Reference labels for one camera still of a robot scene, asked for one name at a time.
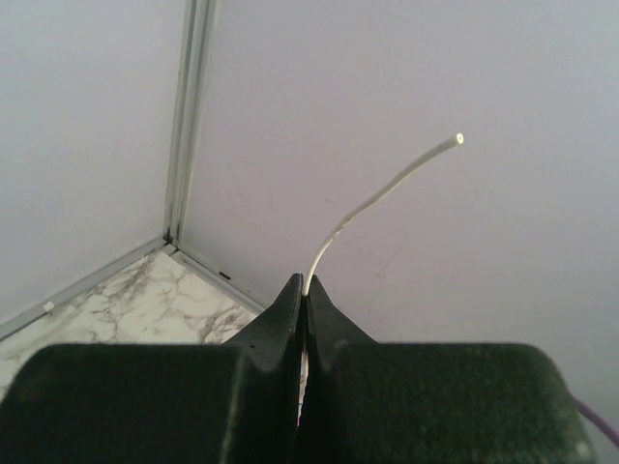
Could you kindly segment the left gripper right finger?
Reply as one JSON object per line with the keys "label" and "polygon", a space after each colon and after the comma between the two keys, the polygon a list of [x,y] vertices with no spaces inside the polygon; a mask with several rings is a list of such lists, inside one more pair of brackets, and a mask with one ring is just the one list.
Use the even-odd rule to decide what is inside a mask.
{"label": "left gripper right finger", "polygon": [[555,363],[518,343],[380,343],[314,279],[299,463],[592,463]]}

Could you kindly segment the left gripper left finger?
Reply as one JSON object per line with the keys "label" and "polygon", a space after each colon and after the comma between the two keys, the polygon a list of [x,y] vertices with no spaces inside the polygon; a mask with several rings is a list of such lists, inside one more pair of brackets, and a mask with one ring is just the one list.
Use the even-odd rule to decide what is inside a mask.
{"label": "left gripper left finger", "polygon": [[54,344],[1,403],[5,463],[288,463],[303,280],[222,344]]}

